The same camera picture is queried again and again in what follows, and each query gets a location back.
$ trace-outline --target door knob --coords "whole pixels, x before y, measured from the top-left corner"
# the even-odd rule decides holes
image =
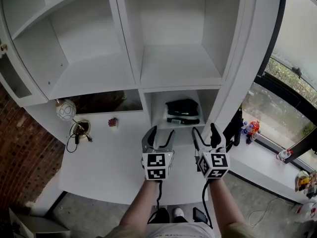
[[[7,50],[8,47],[6,44],[2,44],[1,47],[0,47],[1,51],[4,51],[4,50]]]

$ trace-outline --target white sneaker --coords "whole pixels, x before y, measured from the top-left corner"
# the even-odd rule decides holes
[[[179,217],[179,216],[184,217],[184,212],[183,212],[182,209],[180,209],[179,207],[177,207],[177,208],[175,208],[175,209],[173,210],[173,217],[176,218],[176,217]]]

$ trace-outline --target gray floor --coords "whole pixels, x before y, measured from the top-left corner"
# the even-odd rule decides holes
[[[232,175],[227,174],[224,180],[246,222],[250,213],[258,210],[265,211],[269,202],[276,198]],[[207,202],[207,205],[216,237],[220,237],[212,203]],[[174,207],[168,206],[167,209],[172,212]],[[193,221],[193,207],[204,211],[202,203],[180,205],[180,207],[189,222]],[[313,223],[292,222],[291,216],[297,207],[286,205],[283,200],[271,202],[265,217],[254,227],[254,231],[260,238],[304,238],[304,232],[311,230]],[[97,201],[68,193],[54,209],[53,218],[69,228],[74,238],[94,238],[105,236],[117,226],[127,208],[128,205]],[[254,225],[260,217],[261,213],[254,213],[250,218],[250,224]]]

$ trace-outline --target brick wall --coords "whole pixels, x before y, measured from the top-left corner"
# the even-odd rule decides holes
[[[28,213],[61,166],[65,145],[20,108],[0,85],[0,221],[8,208]]]

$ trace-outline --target lamp shade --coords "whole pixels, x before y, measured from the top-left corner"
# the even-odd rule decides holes
[[[76,115],[76,106],[70,99],[58,100],[56,113],[64,121],[72,120]]]

